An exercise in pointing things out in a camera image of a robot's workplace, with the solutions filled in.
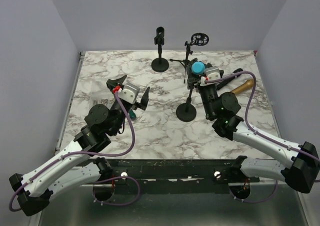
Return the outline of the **black handheld microphone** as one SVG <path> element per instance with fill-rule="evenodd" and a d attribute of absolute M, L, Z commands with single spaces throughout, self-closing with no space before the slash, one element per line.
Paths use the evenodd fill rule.
<path fill-rule="evenodd" d="M 242 72 L 243 69 L 242 68 L 238 68 L 236 69 L 235 71 L 233 71 L 233 74 L 234 73 L 238 73 L 238 72 Z M 229 79 L 226 79 L 226 80 L 223 80 L 221 82 L 219 82 L 217 85 L 216 85 L 216 90 L 220 90 L 221 88 L 225 87 L 228 83 L 230 83 L 232 80 L 236 79 L 238 76 L 233 76 L 232 78 L 229 78 Z"/>

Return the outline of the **teal microphone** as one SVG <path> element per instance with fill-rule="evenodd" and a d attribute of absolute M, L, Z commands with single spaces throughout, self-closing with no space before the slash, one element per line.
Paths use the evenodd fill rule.
<path fill-rule="evenodd" d="M 202 61 L 198 61 L 197 58 L 191 60 L 186 67 L 187 82 L 199 81 L 201 77 L 207 80 L 206 69 L 211 69 L 212 67 L 212 64 L 205 64 Z"/>

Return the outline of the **black round-base microphone stand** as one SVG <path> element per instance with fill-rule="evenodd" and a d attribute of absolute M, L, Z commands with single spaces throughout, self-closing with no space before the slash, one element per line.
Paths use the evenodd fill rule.
<path fill-rule="evenodd" d="M 158 57 L 152 61 L 151 68 L 156 72 L 162 73 L 169 68 L 167 59 L 162 57 L 162 46 L 165 44 L 165 29 L 163 27 L 156 29 L 154 44 L 157 45 Z"/>

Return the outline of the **gold microphone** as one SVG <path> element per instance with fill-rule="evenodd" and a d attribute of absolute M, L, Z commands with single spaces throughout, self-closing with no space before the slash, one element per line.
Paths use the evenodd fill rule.
<path fill-rule="evenodd" d="M 233 89 L 231 92 L 234 93 L 235 95 L 239 95 L 239 94 L 251 89 L 253 87 L 253 85 L 254 85 L 254 80 L 253 79 L 249 79 L 249 80 L 246 80 L 240 86 L 238 86 L 235 89 Z"/>

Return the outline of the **black shock mount tripod stand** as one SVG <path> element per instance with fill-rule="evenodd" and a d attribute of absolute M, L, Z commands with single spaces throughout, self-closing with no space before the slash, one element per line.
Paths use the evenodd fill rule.
<path fill-rule="evenodd" d="M 193 54 L 192 46 L 205 46 L 209 42 L 209 36 L 205 33 L 195 33 L 191 36 L 190 41 L 186 41 L 185 46 L 185 58 L 183 60 L 169 59 L 170 62 L 179 62 L 184 68 L 184 79 L 186 82 L 187 65 L 189 64 L 189 56 Z"/>

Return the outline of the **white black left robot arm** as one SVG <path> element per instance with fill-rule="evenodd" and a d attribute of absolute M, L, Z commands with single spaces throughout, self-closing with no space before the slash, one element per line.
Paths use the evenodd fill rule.
<path fill-rule="evenodd" d="M 103 157 L 119 157 L 128 154 L 134 147 L 136 135 L 129 116 L 130 110 L 146 110 L 149 102 L 147 88 L 137 101 L 138 86 L 126 82 L 126 76 L 107 80 L 106 86 L 115 101 L 110 108 L 96 104 L 84 118 L 86 125 L 58 154 L 38 168 L 26 174 L 15 173 L 9 178 L 14 194 L 9 202 L 12 212 L 22 211 L 32 216 L 45 209 L 50 200 L 74 186 L 96 182 L 106 183 L 111 171 Z M 127 121 L 131 130 L 131 145 L 121 153 L 102 153 Z"/>

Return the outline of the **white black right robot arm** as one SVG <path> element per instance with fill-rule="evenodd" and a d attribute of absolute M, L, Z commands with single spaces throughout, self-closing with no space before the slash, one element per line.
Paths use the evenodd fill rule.
<path fill-rule="evenodd" d="M 241 106 L 232 92 L 217 94 L 216 83 L 223 81 L 220 73 L 209 75 L 188 74 L 187 84 L 201 96 L 206 118 L 213 122 L 216 134 L 230 141 L 246 144 L 272 157 L 270 162 L 244 159 L 230 169 L 230 176 L 240 182 L 247 177 L 264 177 L 285 182 L 301 193 L 310 193 L 320 171 L 320 159 L 316 147 L 305 142 L 298 144 L 272 136 L 238 116 Z"/>

